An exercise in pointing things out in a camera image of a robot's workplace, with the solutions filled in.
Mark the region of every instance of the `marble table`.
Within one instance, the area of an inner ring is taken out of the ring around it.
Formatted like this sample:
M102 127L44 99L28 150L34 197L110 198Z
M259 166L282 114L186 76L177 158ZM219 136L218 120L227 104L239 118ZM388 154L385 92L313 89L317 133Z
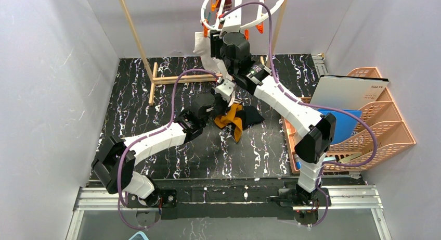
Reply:
M198 57L150 58L158 63L158 76L179 75L201 68ZM275 68L280 81L297 96L311 96L318 76L312 56L277 55ZM189 106L196 94L209 92L214 82L179 84L175 114ZM150 80L141 59L121 59L98 143L110 135L134 136L166 124L171 116L173 85L155 89L154 106L148 105ZM231 179L291 175L280 115L246 91L237 90L245 105L257 107L265 118L243 132L235 143L231 128L219 129L211 121L201 136L178 147L152 155L136 166L136 171L153 179Z

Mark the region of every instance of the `yellow cloth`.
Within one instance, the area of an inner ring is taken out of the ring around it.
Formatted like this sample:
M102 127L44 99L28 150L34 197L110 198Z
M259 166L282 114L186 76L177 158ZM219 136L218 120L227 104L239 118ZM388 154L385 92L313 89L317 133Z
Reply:
M236 143L240 140L242 136L242 120L240 118L235 118L236 112L242 110L241 104L232 104L231 109L227 112L226 115L219 115L216 119L214 119L214 123L219 128L224 128L226 125L233 123L236 125L234 136Z

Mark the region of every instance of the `wooden frame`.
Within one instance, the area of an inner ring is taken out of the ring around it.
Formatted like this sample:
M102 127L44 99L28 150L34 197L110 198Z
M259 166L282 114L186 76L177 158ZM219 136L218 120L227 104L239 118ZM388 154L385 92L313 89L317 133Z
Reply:
M150 68L149 61L147 60L146 53L141 45L141 41L139 39L138 33L135 29L135 25L133 24L132 17L130 16L130 13L128 11L127 5L125 3L125 0L119 0L121 4L121 8L124 11L125 18L127 19L128 25L130 26L130 30L132 31L133 38L135 39L136 46L138 47L139 54L141 55L142 62L144 63L144 67L147 70L147 74L149 76L151 85L150 85L150 95L149 95L149 105L152 106L154 104L154 88L156 85L165 85L165 84L174 84L177 80L177 76L172 77L156 77L158 73L158 64L155 62L153 64L153 71ZM273 34L273 47L271 50L274 52L274 48L277 43L277 38L279 35L280 26L282 23L283 14L286 7L285 0L283 4L280 7L280 14L277 18L277 24L276 29L274 30ZM210 82L210 81L216 81L216 79L210 75L210 74L198 74L198 75L188 75L188 76L182 76L178 83L190 83L190 82Z

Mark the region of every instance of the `white wall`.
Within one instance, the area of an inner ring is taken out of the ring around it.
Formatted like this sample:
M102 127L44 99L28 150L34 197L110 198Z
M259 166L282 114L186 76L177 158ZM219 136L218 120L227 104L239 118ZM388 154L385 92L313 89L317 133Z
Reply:
M417 145L367 172L394 239L439 239L440 0L354 0L326 53L331 74L379 67Z
M199 20L203 1L126 0L147 57L194 55L194 32L202 31ZM275 2L265 3L272 7ZM351 2L289 0L276 53L325 52ZM139 57L118 0L89 0L89 3L118 56ZM242 21L248 23L256 15L257 6L246 7ZM251 52L267 54L267 38L268 34L261 35L257 29L250 29Z
M64 239L118 57L87 0L0 0L0 232Z

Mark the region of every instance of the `white cloth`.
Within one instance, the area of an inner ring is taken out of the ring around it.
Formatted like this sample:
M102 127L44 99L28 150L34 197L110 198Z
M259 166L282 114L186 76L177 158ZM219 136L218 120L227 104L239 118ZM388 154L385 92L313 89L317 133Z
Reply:
M222 60L212 58L210 51L210 38L204 37L204 32L194 33L193 53L201 57L202 65L205 70L221 73L224 79L231 80L231 75L227 73L227 68Z

